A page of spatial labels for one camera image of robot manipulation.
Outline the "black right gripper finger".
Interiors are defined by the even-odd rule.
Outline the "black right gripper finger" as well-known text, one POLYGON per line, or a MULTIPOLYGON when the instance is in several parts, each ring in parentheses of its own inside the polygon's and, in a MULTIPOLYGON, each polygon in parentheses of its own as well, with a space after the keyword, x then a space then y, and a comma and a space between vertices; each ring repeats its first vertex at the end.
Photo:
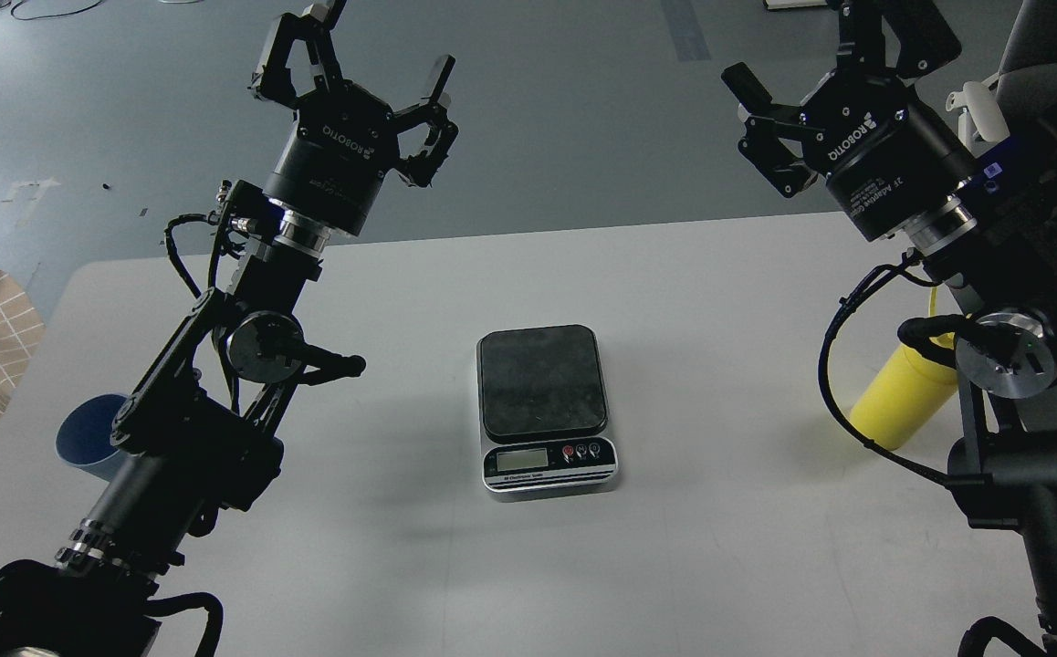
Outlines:
POLYGON ((744 62, 722 70, 721 80, 744 111, 741 121, 745 132, 738 140, 738 152, 783 198, 806 190, 816 182, 817 173, 804 155, 795 153, 786 144, 808 144, 820 136, 820 129, 806 124, 802 108, 775 104, 744 62))
POLYGON ((828 1, 826 7, 838 16, 834 78, 914 82, 962 54, 933 1, 828 1))

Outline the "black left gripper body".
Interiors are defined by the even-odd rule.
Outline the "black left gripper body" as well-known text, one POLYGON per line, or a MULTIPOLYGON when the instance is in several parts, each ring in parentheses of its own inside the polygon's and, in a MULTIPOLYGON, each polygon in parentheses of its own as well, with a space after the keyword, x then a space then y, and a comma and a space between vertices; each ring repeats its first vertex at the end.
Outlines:
POLYGON ((263 192, 289 211, 361 234, 383 179, 398 161, 391 113, 352 80, 307 93, 263 192))

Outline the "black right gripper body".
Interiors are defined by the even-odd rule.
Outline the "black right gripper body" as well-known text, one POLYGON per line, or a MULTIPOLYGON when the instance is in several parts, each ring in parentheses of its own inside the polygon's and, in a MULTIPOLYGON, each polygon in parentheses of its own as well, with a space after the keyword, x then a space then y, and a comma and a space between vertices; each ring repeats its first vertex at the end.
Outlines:
POLYGON ((802 159, 868 242, 933 211, 975 173, 967 147, 897 78, 830 72, 802 111, 817 130, 802 159))

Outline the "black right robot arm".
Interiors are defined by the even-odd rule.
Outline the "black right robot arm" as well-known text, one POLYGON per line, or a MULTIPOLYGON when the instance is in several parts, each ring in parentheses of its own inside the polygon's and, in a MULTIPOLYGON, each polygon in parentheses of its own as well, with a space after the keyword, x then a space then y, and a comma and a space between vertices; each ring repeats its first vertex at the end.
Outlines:
POLYGON ((1041 643, 996 617, 958 652, 993 641, 1057 656, 1057 1, 1025 1, 995 83, 983 87, 973 155, 919 97, 917 78, 954 61, 961 42, 932 1, 833 1, 834 68, 800 105, 776 104, 745 63, 722 71, 746 111, 738 150, 780 195, 823 180, 867 241, 907 234, 900 265, 877 266, 842 300, 818 358, 826 407, 855 440, 945 487, 973 528, 1013 531, 1028 553, 1041 643), (854 428, 832 397, 839 328, 909 267, 945 284, 956 315, 912 318, 901 342, 958 378, 963 435, 945 473, 893 454, 854 428))

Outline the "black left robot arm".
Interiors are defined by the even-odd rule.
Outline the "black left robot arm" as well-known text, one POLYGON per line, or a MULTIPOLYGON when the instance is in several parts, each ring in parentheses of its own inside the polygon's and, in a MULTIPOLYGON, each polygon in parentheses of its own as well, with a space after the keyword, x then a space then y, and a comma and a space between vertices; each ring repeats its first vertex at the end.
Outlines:
POLYGON ((53 558, 0 568, 0 656, 145 656, 164 617, 204 612, 199 656, 212 656, 223 603, 210 593, 157 598, 183 564, 184 537, 223 510, 249 510, 281 473, 277 438, 300 386, 357 378, 366 363, 309 344, 294 309, 337 232, 356 236, 388 173, 428 187, 458 128, 445 87, 394 109, 345 78, 333 46, 342 1, 275 18, 253 95, 292 112, 265 188, 224 182, 206 287, 120 403, 109 428, 119 470, 53 558))

